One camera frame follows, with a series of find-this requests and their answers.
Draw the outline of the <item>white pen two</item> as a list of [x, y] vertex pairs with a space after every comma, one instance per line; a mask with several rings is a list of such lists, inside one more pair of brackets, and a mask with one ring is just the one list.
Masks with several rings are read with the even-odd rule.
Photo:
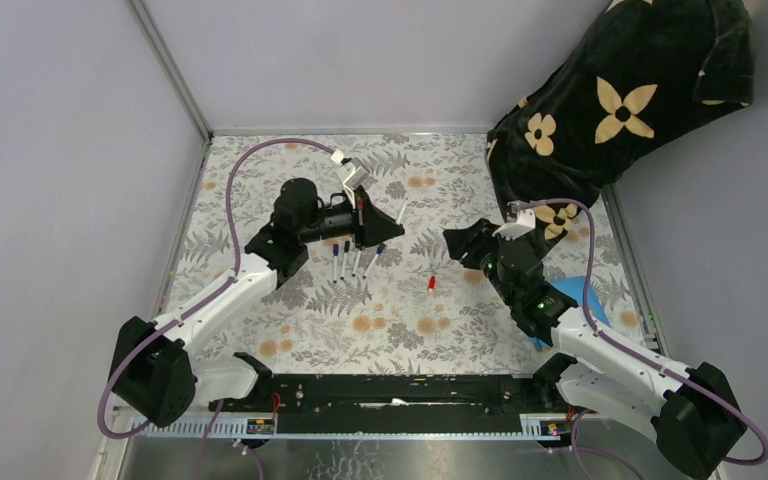
[[338, 244], [332, 245], [332, 283], [336, 284], [339, 279], [339, 258], [340, 247]]

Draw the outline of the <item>white pen three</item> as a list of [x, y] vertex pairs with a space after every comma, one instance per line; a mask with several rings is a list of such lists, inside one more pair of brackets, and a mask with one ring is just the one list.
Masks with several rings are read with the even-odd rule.
[[348, 257], [351, 249], [351, 241], [346, 240], [343, 243], [342, 248], [342, 256], [341, 256], [341, 263], [340, 263], [340, 275], [339, 279], [344, 280], [346, 278], [346, 272], [347, 272], [347, 264], [348, 264]]

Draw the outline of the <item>white pen five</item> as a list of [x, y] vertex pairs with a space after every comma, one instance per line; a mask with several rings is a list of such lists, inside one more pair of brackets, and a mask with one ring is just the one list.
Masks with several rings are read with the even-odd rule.
[[403, 201], [403, 203], [401, 204], [401, 206], [400, 206], [400, 209], [398, 211], [398, 215], [397, 215], [397, 218], [396, 218], [396, 223], [398, 225], [402, 225], [403, 224], [403, 218], [404, 218], [404, 214], [405, 214], [405, 211], [406, 211], [407, 204], [408, 204], [408, 201], [407, 201], [407, 199], [405, 199]]

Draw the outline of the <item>white pen one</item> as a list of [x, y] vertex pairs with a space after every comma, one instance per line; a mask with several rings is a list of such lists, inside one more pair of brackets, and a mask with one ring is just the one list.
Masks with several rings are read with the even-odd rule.
[[363, 275], [363, 269], [361, 268], [361, 260], [364, 253], [364, 247], [358, 245], [355, 249], [355, 256], [353, 258], [351, 276], [359, 277]]

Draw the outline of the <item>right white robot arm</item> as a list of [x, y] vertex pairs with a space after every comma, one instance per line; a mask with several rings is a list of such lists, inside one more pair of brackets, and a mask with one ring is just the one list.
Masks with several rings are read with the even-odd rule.
[[533, 386], [537, 405], [593, 410], [653, 441], [684, 475], [709, 478], [747, 430], [725, 374], [708, 362], [672, 360], [593, 320], [583, 301], [545, 280], [528, 241], [497, 230], [481, 219], [443, 236], [452, 259], [493, 285], [517, 327], [555, 349]]

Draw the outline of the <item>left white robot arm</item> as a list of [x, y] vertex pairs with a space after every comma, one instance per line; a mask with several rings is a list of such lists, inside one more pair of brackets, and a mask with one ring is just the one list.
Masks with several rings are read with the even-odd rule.
[[363, 187], [325, 203], [312, 181], [285, 182], [268, 223], [230, 270], [173, 311], [152, 321], [133, 317], [120, 328], [98, 422], [105, 421], [112, 394], [157, 427], [174, 423], [192, 405], [220, 399], [233, 398], [248, 411], [261, 409], [271, 387], [253, 361], [199, 361], [203, 345], [294, 276], [309, 258], [308, 244], [348, 236], [360, 246], [378, 247], [404, 233]]

